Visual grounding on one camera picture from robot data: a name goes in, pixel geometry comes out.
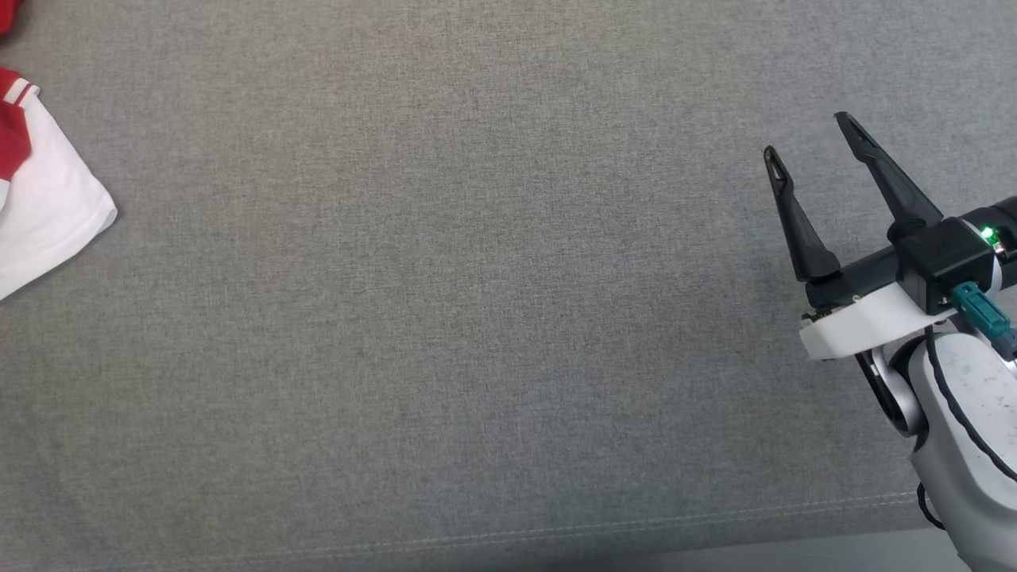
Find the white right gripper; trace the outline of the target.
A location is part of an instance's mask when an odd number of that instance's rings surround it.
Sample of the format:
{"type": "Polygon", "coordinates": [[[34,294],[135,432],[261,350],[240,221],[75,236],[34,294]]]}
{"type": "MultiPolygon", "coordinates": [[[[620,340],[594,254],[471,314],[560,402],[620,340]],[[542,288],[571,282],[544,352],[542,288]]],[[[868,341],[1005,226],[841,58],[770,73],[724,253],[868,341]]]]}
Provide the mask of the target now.
{"type": "MultiPolygon", "coordinates": [[[[849,112],[834,115],[854,158],[868,166],[893,217],[887,239],[897,242],[940,223],[944,214],[849,112]]],[[[926,314],[897,282],[896,253],[874,253],[841,267],[795,195],[795,182],[773,145],[763,151],[795,279],[806,286],[813,314],[799,339],[814,361],[832,361],[889,344],[954,314],[926,314]]]]}

